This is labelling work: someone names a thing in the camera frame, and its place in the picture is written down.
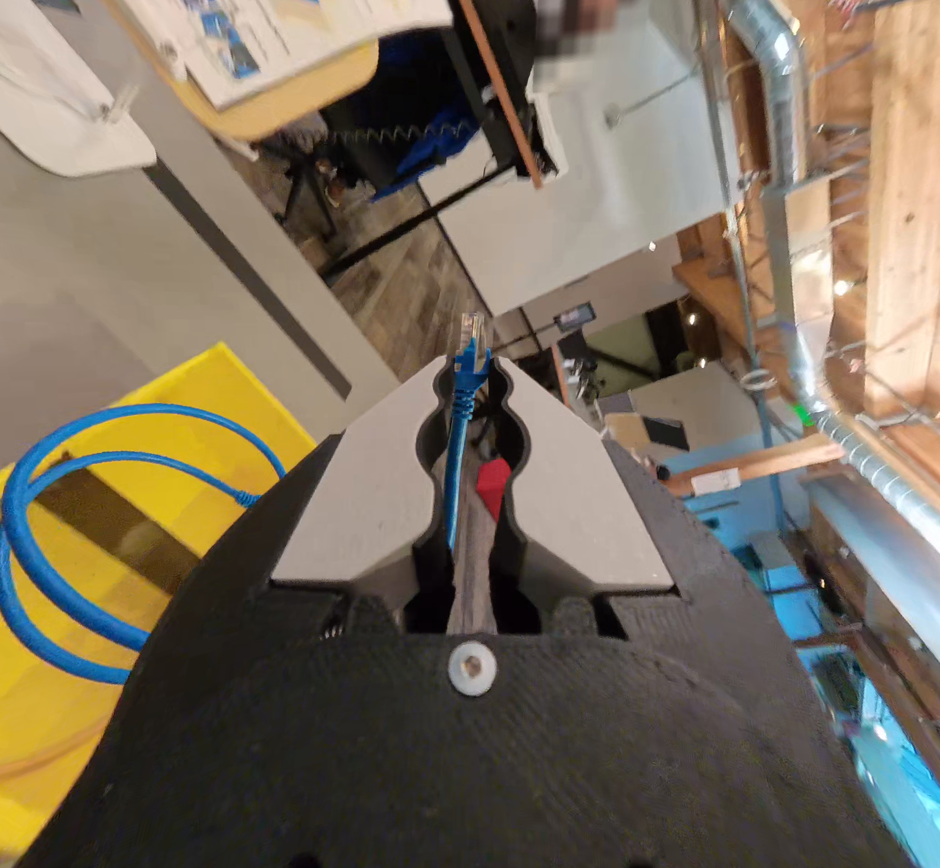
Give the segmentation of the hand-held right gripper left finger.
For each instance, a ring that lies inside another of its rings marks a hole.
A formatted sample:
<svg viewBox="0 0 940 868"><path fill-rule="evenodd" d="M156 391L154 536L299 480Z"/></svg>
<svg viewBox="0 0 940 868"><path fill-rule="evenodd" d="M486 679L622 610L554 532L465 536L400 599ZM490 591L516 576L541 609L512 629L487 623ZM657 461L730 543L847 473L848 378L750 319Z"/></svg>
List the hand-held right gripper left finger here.
<svg viewBox="0 0 940 868"><path fill-rule="evenodd" d="M451 582L443 493L451 361L437 357L353 422L277 562L273 584L404 610Z"/></svg>

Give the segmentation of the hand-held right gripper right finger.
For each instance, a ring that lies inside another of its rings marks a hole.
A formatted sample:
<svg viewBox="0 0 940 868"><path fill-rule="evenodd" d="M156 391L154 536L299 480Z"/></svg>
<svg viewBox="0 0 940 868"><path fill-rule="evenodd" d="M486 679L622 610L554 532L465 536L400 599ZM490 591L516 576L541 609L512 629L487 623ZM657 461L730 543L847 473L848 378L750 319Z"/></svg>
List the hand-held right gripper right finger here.
<svg viewBox="0 0 940 868"><path fill-rule="evenodd" d="M658 594L674 580L599 432L510 360L491 364L496 449L510 473L489 557L494 595Z"/></svg>

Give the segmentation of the orange traffic cone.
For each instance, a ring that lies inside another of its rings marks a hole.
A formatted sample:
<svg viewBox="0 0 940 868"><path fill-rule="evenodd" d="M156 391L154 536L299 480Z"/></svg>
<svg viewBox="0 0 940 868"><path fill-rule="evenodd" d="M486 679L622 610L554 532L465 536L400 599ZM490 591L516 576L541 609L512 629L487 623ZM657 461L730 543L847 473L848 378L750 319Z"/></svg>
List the orange traffic cone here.
<svg viewBox="0 0 940 868"><path fill-rule="evenodd" d="M502 457L484 462L478 468L476 493L494 522L499 521L503 498L510 477L511 467Z"/></svg>

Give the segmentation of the yellow plastic bin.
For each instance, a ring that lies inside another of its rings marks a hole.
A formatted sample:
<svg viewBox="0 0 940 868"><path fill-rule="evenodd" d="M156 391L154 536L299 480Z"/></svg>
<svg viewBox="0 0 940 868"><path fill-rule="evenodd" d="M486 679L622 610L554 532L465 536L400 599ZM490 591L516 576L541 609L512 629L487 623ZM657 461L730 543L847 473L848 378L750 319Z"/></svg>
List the yellow plastic bin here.
<svg viewBox="0 0 940 868"><path fill-rule="evenodd" d="M2 451L2 489L34 445L20 502L63 586L146 636L198 562L315 448L228 345L190 358L114 404L53 417ZM127 647L54 603L2 536L1 849L13 864L99 742Z"/></svg>

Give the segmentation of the wooden table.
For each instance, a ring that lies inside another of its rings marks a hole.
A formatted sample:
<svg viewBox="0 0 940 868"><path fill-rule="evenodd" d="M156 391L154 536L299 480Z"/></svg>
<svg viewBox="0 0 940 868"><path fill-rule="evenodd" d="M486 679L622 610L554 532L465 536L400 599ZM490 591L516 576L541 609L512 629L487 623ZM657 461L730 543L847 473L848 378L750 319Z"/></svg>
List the wooden table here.
<svg viewBox="0 0 940 868"><path fill-rule="evenodd" d="M534 188L557 175L547 133L526 88L534 69L534 0L446 0L452 25L442 29L448 57L472 116L485 135L495 173L514 170Z"/></svg>

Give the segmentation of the silver ventilation duct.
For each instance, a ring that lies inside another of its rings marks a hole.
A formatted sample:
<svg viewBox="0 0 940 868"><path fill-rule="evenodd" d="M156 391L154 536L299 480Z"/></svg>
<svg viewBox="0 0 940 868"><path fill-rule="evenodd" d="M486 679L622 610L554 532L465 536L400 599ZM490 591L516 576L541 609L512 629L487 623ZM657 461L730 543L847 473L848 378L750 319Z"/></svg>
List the silver ventilation duct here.
<svg viewBox="0 0 940 868"><path fill-rule="evenodd" d="M938 534L938 499L893 462L871 428L844 412L825 375L835 311L828 179L808 174L807 75L791 23L773 0L724 0L730 26L757 61L771 176L761 193L779 341L798 403L817 430L926 539Z"/></svg>

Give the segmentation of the black office chair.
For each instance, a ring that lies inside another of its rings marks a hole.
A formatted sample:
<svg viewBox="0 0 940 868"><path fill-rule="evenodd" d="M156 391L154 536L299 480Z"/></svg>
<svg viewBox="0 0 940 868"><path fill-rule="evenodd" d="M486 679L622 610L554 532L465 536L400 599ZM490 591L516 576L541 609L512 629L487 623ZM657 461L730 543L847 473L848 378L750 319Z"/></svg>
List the black office chair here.
<svg viewBox="0 0 940 868"><path fill-rule="evenodd" d="M328 130L310 130L302 127L287 127L260 140L256 148L265 157L286 164L284 172L289 181L286 203L275 219L287 227L297 209L302 191L310 189L325 220L325 242L331 242L337 234L333 211L339 208L344 195L353 185L346 171L330 156L326 143Z"/></svg>

